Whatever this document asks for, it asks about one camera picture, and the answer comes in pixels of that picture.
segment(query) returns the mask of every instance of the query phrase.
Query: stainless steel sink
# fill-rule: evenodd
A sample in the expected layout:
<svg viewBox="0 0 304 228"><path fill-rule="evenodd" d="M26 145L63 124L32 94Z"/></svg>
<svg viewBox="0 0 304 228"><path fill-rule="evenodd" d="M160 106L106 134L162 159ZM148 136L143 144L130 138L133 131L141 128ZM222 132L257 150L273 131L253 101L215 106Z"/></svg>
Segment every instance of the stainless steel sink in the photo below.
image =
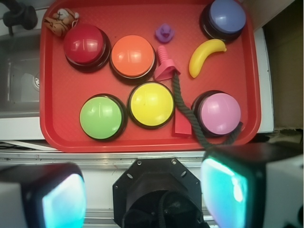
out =
<svg viewBox="0 0 304 228"><path fill-rule="evenodd" d="M40 29L0 37L0 118L39 116Z"/></svg>

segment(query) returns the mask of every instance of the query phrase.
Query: toy banana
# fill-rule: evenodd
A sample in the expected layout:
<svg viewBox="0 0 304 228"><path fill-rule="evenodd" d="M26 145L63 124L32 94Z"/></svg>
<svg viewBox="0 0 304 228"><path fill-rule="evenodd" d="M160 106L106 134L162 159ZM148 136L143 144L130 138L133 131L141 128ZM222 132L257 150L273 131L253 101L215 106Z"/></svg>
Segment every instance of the toy banana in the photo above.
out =
<svg viewBox="0 0 304 228"><path fill-rule="evenodd" d="M198 46L193 52L189 62L189 72L193 78L196 78L206 60L206 58L218 51L226 51L226 46L220 39L210 39Z"/></svg>

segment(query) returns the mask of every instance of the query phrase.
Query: red tray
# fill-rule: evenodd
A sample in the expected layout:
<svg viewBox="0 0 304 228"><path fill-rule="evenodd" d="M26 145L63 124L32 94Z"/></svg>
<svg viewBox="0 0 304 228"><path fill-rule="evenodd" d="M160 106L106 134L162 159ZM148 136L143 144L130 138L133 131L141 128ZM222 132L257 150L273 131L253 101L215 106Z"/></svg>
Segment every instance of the red tray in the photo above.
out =
<svg viewBox="0 0 304 228"><path fill-rule="evenodd" d="M242 35L227 44L227 52L207 58L200 75L193 79L188 64L193 51L207 40L199 27L199 16L210 0L59 0L46 12L51 16L59 8L71 8L80 14L79 23L93 24L109 37L111 45L126 36L139 35L156 48L160 43L154 31L168 23L174 30L173 40L166 44L169 57L181 71L180 85L184 101L192 104L208 90L232 95L241 107L242 132L235 144L249 142L260 126L260 96L257 57L251 21ZM161 81L172 88L171 80ZM85 101L100 93L113 94L124 104L133 89L120 83L109 65L85 74L66 61L63 40L42 26L40 47L40 124L47 142L64 152L139 152L199 150L195 136L172 136L173 119L163 128L145 130L130 119L124 133L115 141L99 142L82 130L79 113ZM210 139L220 143L224 137Z"/></svg>

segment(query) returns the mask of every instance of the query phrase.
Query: stuffed animal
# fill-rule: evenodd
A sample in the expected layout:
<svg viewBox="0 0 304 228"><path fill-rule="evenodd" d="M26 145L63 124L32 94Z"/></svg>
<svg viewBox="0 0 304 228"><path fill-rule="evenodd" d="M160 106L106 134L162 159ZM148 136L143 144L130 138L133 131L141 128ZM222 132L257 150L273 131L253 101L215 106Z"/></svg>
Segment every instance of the stuffed animal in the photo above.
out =
<svg viewBox="0 0 304 228"><path fill-rule="evenodd" d="M53 18L59 19L63 21L64 24L69 24L72 26L73 22L78 20L79 14L73 12L68 8L64 8L64 9L59 9L57 13L54 13Z"/></svg>
<svg viewBox="0 0 304 228"><path fill-rule="evenodd" d="M79 19L79 14L68 8L59 9L53 14L53 18L46 17L43 23L56 36L63 37L75 25Z"/></svg>

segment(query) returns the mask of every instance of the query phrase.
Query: pink button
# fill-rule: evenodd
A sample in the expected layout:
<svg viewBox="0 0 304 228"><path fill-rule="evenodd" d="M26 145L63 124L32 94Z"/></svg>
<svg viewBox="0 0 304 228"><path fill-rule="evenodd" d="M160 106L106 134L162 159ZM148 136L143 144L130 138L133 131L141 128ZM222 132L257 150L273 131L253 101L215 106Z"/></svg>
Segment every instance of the pink button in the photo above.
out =
<svg viewBox="0 0 304 228"><path fill-rule="evenodd" d="M103 54L104 38L97 27L77 24L66 34L63 47L70 61L77 64L89 64Z"/></svg>
<svg viewBox="0 0 304 228"><path fill-rule="evenodd" d="M204 126L210 132L225 135L237 127L241 119L241 109L232 96L217 93L204 100L200 115Z"/></svg>

